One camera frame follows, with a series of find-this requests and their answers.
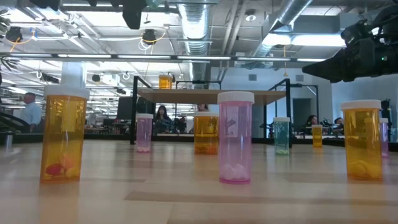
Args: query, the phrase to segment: table surface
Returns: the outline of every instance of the table surface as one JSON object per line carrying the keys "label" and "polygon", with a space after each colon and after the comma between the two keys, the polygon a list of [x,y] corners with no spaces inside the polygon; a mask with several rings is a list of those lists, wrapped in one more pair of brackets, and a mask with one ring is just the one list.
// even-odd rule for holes
{"label": "table surface", "polygon": [[1,223],[397,223],[398,155],[384,182],[347,180],[345,150],[253,145],[252,183],[218,181],[217,156],[192,143],[85,141],[80,182],[39,185],[41,144],[0,149]]}
{"label": "table surface", "polygon": [[[141,88],[138,95],[153,103],[217,104],[217,95],[232,90],[160,90]],[[254,93],[256,105],[268,105],[286,96],[285,91],[249,91]]]}

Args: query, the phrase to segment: video camera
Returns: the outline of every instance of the video camera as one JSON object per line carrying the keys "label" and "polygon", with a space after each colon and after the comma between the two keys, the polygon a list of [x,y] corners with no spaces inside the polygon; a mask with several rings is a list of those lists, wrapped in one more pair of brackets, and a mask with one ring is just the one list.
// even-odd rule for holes
{"label": "video camera", "polygon": [[347,27],[341,38],[347,48],[302,71],[332,83],[398,73],[398,5],[383,9],[372,24],[364,19]]}

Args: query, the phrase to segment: ductwork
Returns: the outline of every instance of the ductwork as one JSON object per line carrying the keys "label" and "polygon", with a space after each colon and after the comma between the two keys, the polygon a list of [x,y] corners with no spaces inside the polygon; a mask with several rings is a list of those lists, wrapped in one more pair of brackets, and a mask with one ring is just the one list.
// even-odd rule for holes
{"label": "ductwork", "polygon": [[[203,40],[209,34],[210,6],[207,4],[179,4],[182,17],[182,30],[185,39]],[[185,49],[189,55],[207,55],[209,45],[206,42],[186,42]],[[191,80],[205,80],[206,64],[190,63]]]}
{"label": "ductwork", "polygon": [[[275,22],[268,27],[267,34],[283,26],[291,25],[300,15],[304,9],[311,4],[312,0],[284,0],[280,5],[280,10]],[[265,57],[271,51],[273,45],[259,44],[256,50],[251,54],[252,57]],[[248,63],[243,67],[247,69],[264,68],[265,65],[261,63]]]}

